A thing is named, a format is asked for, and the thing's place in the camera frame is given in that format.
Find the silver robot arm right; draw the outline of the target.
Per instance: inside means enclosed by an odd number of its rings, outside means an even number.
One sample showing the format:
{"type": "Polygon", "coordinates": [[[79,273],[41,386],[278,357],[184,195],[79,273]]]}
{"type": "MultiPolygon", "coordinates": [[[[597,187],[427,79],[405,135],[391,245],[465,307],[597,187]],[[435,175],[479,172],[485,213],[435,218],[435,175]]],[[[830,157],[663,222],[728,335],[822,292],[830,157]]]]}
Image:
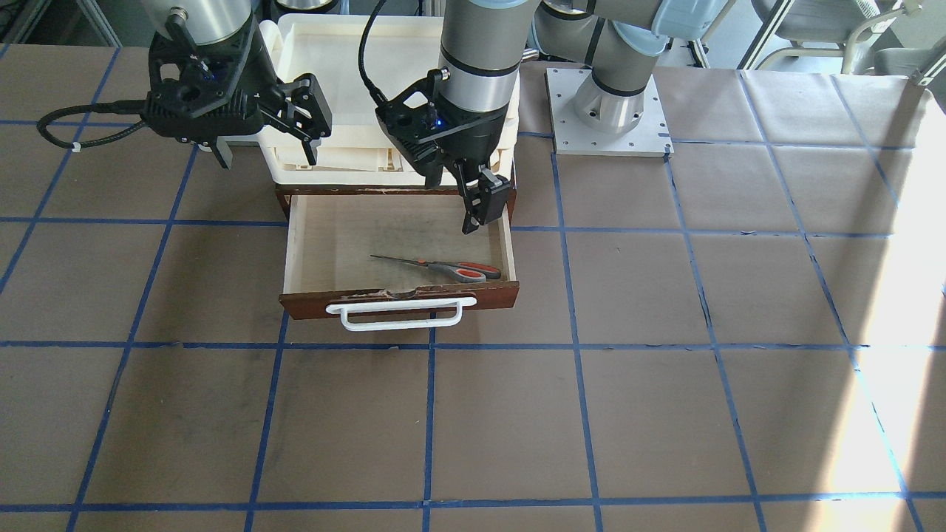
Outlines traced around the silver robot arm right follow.
{"type": "Polygon", "coordinates": [[[315,75],[280,80],[249,1],[146,1],[156,33],[141,117],[155,134],[194,143],[230,168],[227,136],[265,126],[300,140],[307,162],[331,134],[315,75]]]}

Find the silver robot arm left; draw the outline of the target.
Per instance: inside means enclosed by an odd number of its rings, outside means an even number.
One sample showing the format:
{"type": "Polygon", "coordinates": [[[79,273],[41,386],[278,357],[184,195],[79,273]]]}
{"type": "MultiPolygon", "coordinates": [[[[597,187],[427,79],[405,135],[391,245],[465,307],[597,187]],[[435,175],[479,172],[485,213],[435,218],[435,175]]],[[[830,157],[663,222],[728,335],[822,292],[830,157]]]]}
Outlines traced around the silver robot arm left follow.
{"type": "Polygon", "coordinates": [[[439,81],[429,103],[446,128],[437,168],[448,168],[463,198],[463,232],[499,218],[511,184],[488,164],[527,43],[589,69],[566,98],[579,123],[621,139],[646,114],[645,90],[669,40],[700,39],[722,1],[449,1],[440,35],[439,81]]]}

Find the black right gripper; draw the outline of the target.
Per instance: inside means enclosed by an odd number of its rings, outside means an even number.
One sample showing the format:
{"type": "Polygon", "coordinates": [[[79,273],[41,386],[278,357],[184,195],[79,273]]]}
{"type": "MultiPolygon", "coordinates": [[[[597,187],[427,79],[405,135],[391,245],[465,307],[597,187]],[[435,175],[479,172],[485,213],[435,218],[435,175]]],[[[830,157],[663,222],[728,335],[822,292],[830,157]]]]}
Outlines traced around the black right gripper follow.
{"type": "MultiPolygon", "coordinates": [[[[280,83],[257,26],[245,31],[248,51],[239,81],[226,104],[223,136],[256,134],[270,125],[300,141],[307,164],[316,165],[321,139],[331,135],[333,115],[314,74],[301,74],[280,83]]],[[[226,140],[211,142],[220,168],[232,168],[232,149],[226,140]]]]}

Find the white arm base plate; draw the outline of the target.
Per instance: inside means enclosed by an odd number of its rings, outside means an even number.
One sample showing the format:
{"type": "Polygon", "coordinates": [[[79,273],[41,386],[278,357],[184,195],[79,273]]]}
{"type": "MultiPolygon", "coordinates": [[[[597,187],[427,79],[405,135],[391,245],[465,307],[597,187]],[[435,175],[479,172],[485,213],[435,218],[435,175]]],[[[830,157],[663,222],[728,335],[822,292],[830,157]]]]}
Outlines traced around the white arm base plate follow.
{"type": "Polygon", "coordinates": [[[653,78],[632,97],[602,90],[589,69],[548,68],[546,80],[557,154],[663,157],[675,151],[653,78]]]}

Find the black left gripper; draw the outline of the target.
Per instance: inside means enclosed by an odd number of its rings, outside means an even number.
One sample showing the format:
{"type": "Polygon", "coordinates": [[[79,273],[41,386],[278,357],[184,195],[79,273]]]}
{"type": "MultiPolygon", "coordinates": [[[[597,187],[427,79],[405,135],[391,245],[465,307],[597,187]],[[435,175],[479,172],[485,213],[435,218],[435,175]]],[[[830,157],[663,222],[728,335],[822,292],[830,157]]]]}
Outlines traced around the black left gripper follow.
{"type": "Polygon", "coordinates": [[[438,111],[436,117],[422,119],[422,136],[440,135],[435,139],[440,151],[421,164],[425,189],[442,185],[447,162],[473,160],[454,162],[454,178],[466,209],[463,233],[497,221],[509,199],[511,182],[484,165],[499,145],[504,121],[506,111],[438,111]]]}

